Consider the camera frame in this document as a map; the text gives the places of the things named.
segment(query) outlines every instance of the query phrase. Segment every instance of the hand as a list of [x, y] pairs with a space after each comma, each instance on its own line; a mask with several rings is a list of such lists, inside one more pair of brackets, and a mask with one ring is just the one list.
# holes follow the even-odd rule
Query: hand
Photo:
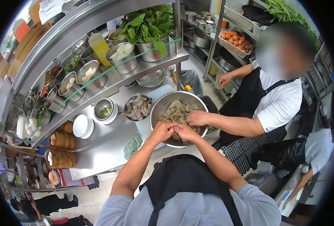
[[193, 111], [186, 118], [186, 123], [189, 126], [204, 126], [209, 125], [210, 113], [206, 111]]
[[220, 77], [218, 78], [218, 84], [220, 87], [223, 87], [224, 85], [226, 85], [227, 83], [231, 81], [232, 77], [230, 75], [231, 74], [229, 72], [226, 74], [220, 75]]
[[178, 124], [174, 127], [174, 130], [182, 139], [192, 143], [196, 141], [196, 139], [201, 138], [201, 136], [187, 124]]
[[148, 140], [156, 145], [158, 145], [160, 142], [164, 142], [174, 133], [173, 126], [175, 125], [177, 125], [177, 123], [168, 123], [162, 121], [158, 122], [154, 127], [151, 135], [148, 137]]

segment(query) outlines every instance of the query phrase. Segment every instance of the gray t-shirt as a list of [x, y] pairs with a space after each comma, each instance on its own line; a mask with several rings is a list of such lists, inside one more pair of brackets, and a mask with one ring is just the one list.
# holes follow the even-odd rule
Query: gray t-shirt
[[[280, 225], [281, 213], [275, 201], [256, 186], [245, 184], [237, 192], [230, 189], [243, 225]], [[112, 195], [104, 203], [94, 226], [148, 225], [153, 211], [146, 186], [131, 199]], [[212, 194], [179, 192], [159, 212], [157, 225], [233, 225], [220, 197]]]

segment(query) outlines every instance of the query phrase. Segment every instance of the black apron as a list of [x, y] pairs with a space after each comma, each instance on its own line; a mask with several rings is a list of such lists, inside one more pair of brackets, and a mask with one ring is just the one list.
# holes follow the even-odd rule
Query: black apron
[[[280, 80], [267, 90], [264, 90], [260, 81], [260, 69], [260, 67], [257, 67], [244, 77], [235, 95], [221, 107], [221, 115], [252, 119], [261, 98], [266, 96], [274, 88], [294, 81], [294, 79]], [[219, 142], [223, 146], [227, 146], [241, 138], [243, 138], [243, 136], [232, 135], [221, 130]]]
[[181, 154], [163, 159], [150, 178], [139, 186], [140, 191], [143, 186], [148, 188], [154, 208], [148, 226], [157, 225], [165, 202], [178, 192], [201, 192], [221, 197], [234, 226], [242, 226], [228, 184], [212, 174], [207, 165], [195, 156]]

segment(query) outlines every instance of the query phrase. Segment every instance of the black trash bag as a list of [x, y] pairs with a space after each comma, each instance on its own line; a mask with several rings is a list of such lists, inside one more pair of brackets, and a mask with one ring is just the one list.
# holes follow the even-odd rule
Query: black trash bag
[[181, 70], [181, 83], [183, 87], [190, 85], [193, 93], [197, 97], [203, 96], [203, 89], [200, 82], [200, 78], [195, 70]]

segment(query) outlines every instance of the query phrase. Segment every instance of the green cloth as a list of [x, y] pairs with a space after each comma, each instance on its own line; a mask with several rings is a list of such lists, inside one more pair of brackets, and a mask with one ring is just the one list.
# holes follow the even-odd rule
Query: green cloth
[[140, 136], [139, 132], [134, 134], [130, 139], [129, 143], [124, 147], [124, 158], [129, 160], [130, 157], [137, 151], [137, 149], [141, 146], [143, 140]]

